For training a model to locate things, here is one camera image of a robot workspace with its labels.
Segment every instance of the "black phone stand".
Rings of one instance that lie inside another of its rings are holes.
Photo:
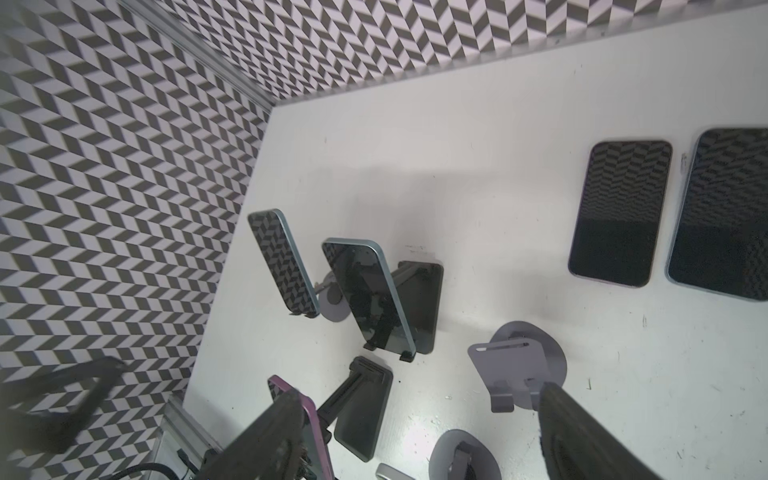
[[[356,357],[349,365],[349,377],[317,409],[323,441],[330,442],[328,427],[336,420],[336,441],[364,462],[373,458],[391,387],[392,372]]]
[[[403,261],[392,272],[397,295],[410,325],[416,352],[431,353],[435,348],[437,313],[442,290],[442,265],[427,262]],[[386,339],[395,326],[395,320],[382,322],[373,337],[364,345],[368,350],[375,350],[377,345],[385,345]],[[412,362],[414,352],[401,352],[403,362]]]

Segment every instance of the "table surface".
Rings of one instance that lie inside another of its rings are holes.
[[[319,405],[364,355],[394,373],[376,457],[337,442],[341,480],[385,462],[427,479],[439,436],[464,429],[504,478],[546,478],[538,419],[490,411],[466,350],[541,327],[564,388],[665,478],[758,478],[768,458],[768,303],[664,274],[694,141],[768,124],[768,5],[276,108],[233,236],[184,408],[222,443],[269,404],[277,374]],[[674,153],[650,282],[568,272],[588,154],[617,138]],[[327,237],[378,242],[390,265],[445,267],[435,350],[364,350],[352,317],[290,316],[246,222],[280,208],[321,281]]]

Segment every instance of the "phone stand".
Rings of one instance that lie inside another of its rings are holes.
[[[406,315],[405,321],[410,326],[416,352],[430,353],[435,348],[437,313],[442,290],[442,265],[426,262],[403,261],[392,272],[397,295]],[[376,326],[366,344],[368,350],[375,350],[377,345],[385,345],[392,331],[399,326],[396,316],[382,319]],[[412,352],[398,352],[403,362],[412,362]]]
[[[338,323],[349,316],[349,304],[333,272],[328,272],[322,283],[315,283],[315,294],[320,303],[320,314],[327,320]]]
[[[464,430],[442,434],[429,458],[429,480],[502,480],[485,445]]]
[[[470,346],[468,354],[491,394],[494,413],[512,412],[515,406],[538,410],[544,383],[563,386],[568,371],[563,349],[528,322],[505,324],[490,343]]]
[[[317,409],[323,441],[330,442],[328,427],[336,420],[336,441],[364,462],[373,458],[391,386],[392,372],[356,357],[349,365],[349,377]]]

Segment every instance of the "black screen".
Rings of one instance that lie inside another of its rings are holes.
[[[650,278],[672,147],[607,141],[592,149],[568,269],[629,286]]]
[[[768,300],[768,129],[719,128],[699,138],[668,273]]]
[[[325,242],[323,253],[366,342],[394,353],[413,352],[403,327],[407,322],[396,307],[397,292],[390,291],[374,249]]]

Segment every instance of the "white tabletop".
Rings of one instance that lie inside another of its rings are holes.
[[[364,355],[395,380],[371,462],[331,442],[338,478],[385,462],[426,480],[449,429],[484,442],[504,478],[546,478],[536,415],[491,413],[466,353],[525,320],[563,347],[565,390],[663,477],[764,477],[768,303],[673,285],[664,266],[681,155],[707,127],[768,124],[766,23],[768,5],[276,108],[185,408],[227,443],[270,404],[269,376],[319,405]],[[591,147],[633,137],[674,148],[640,289],[567,268]],[[364,350],[352,317],[290,316],[246,222],[267,208],[313,281],[327,237],[374,240],[390,265],[442,263],[434,352],[404,363]]]

